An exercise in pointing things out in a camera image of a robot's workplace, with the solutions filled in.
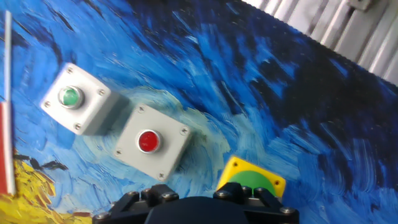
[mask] screw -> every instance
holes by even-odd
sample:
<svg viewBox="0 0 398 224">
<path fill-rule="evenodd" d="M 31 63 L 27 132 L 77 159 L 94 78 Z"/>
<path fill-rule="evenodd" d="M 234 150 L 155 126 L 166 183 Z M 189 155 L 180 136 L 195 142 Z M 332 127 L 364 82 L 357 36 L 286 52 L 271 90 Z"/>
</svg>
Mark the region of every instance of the screw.
<svg viewBox="0 0 398 224">
<path fill-rule="evenodd" d="M 159 174 L 159 179 L 160 179 L 160 180 L 164 180 L 164 173 L 160 173 L 160 174 Z"/>
<path fill-rule="evenodd" d="M 103 212 L 103 213 L 100 213 L 100 214 L 94 216 L 94 219 L 104 220 L 105 218 L 109 218 L 110 216 L 111 216 L 111 214 L 109 212 Z"/>
<path fill-rule="evenodd" d="M 185 127 L 185 126 L 182 127 L 182 129 L 181 129 L 181 131 L 180 131 L 180 134 L 183 135 L 183 136 L 186 135 L 186 134 L 188 134 L 188 128 Z"/>
<path fill-rule="evenodd" d="M 76 130 L 79 130 L 80 128 L 81 128 L 81 124 L 79 124 L 79 123 L 75 124 L 75 129 Z"/>
<path fill-rule="evenodd" d="M 105 90 L 98 90 L 98 94 L 99 94 L 100 96 L 103 96 L 103 95 L 105 94 Z"/>
<path fill-rule="evenodd" d="M 143 113 L 145 111 L 144 106 L 138 108 L 138 113 Z"/>
<path fill-rule="evenodd" d="M 282 207 L 279 209 L 279 211 L 282 212 L 283 214 L 291 214 L 294 213 L 296 209 L 290 207 Z"/>
</svg>

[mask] painted surface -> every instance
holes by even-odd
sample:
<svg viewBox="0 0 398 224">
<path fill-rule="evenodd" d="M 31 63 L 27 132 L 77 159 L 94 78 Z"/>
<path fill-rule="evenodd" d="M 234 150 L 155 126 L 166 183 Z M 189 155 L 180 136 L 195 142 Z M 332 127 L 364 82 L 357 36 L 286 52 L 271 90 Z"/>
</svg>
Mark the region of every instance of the painted surface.
<svg viewBox="0 0 398 224">
<path fill-rule="evenodd" d="M 103 137 L 75 136 L 40 110 L 73 62 L 195 129 L 167 182 L 183 197 L 210 196 L 236 154 L 286 179 L 284 203 L 302 223 L 397 223 L 398 89 L 271 16 L 210 0 L 5 0 L 5 9 L 15 147 L 53 182 L 39 196 L 45 211 L 96 214 L 156 184 L 113 156 L 129 107 Z M 1 202 L 2 220 L 19 206 Z"/>
</svg>

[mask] blue painted surface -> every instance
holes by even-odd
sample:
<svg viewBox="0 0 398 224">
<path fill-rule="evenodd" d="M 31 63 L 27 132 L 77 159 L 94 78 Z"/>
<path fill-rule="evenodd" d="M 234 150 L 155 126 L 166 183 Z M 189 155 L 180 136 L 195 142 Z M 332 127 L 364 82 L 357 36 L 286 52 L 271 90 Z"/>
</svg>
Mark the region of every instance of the blue painted surface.
<svg viewBox="0 0 398 224">
<path fill-rule="evenodd" d="M 75 136 L 40 109 L 73 62 L 195 129 L 167 182 L 183 197 L 210 196 L 235 154 L 287 180 L 302 223 L 397 223 L 395 86 L 243 3 L 163 2 L 0 2 L 14 15 L 16 149 L 68 167 L 44 170 L 52 209 L 98 213 L 156 183 L 113 157 L 121 121 Z"/>
</svg>

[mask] bolt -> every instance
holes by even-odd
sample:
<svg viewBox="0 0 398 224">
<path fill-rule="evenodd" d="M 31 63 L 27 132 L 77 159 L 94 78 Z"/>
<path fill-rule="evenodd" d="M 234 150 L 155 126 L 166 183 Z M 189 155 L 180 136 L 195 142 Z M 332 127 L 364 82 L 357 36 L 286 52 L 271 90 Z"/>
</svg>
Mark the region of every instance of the bolt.
<svg viewBox="0 0 398 224">
<path fill-rule="evenodd" d="M 80 128 L 81 128 L 81 124 L 79 124 L 79 123 L 75 124 L 75 129 L 76 130 L 79 130 Z"/>
<path fill-rule="evenodd" d="M 266 191 L 266 189 L 264 187 L 258 187 L 258 188 L 255 188 L 254 191 L 256 191 L 256 192 L 264 192 L 264 191 Z"/>
<path fill-rule="evenodd" d="M 132 191 L 132 192 L 128 192 L 127 194 L 130 195 L 130 196 L 133 196 L 133 195 L 136 195 L 136 194 L 139 194 L 139 193 L 135 192 L 135 191 Z"/>
<path fill-rule="evenodd" d="M 103 96 L 103 95 L 105 94 L 105 90 L 98 90 L 98 94 L 99 94 L 100 96 Z"/>
<path fill-rule="evenodd" d="M 242 186 L 242 190 L 243 190 L 243 195 L 245 197 L 251 197 L 251 195 L 253 194 L 253 191 L 252 191 L 251 187 Z"/>
<path fill-rule="evenodd" d="M 215 193 L 218 198 L 224 199 L 229 196 L 229 192 L 226 190 L 220 190 Z"/>
<path fill-rule="evenodd" d="M 167 192 L 167 193 L 162 194 L 162 198 L 164 198 L 166 201 L 170 201 L 170 200 L 178 199 L 179 196 L 177 193 Z"/>
<path fill-rule="evenodd" d="M 282 212 L 283 214 L 291 214 L 294 213 L 296 209 L 290 207 L 282 207 L 279 209 L 279 211 Z"/>
<path fill-rule="evenodd" d="M 104 220 L 106 218 L 109 218 L 110 216 L 111 216 L 111 214 L 109 212 L 103 212 L 103 213 L 100 213 L 100 214 L 94 216 L 94 219 Z"/>
<path fill-rule="evenodd" d="M 186 135 L 186 134 L 188 134 L 188 128 L 185 127 L 185 126 L 182 127 L 182 129 L 181 129 L 181 131 L 180 131 L 180 134 L 183 135 L 183 136 Z"/>
</svg>

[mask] red button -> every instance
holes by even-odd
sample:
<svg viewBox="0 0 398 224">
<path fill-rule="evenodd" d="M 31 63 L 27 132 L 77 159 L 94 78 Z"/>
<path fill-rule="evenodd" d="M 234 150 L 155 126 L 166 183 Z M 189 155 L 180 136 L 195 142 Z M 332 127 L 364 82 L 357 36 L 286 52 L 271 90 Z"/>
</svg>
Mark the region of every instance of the red button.
<svg viewBox="0 0 398 224">
<path fill-rule="evenodd" d="M 155 131 L 144 131 L 138 139 L 138 146 L 143 152 L 155 152 L 160 145 L 160 136 Z"/>
</svg>

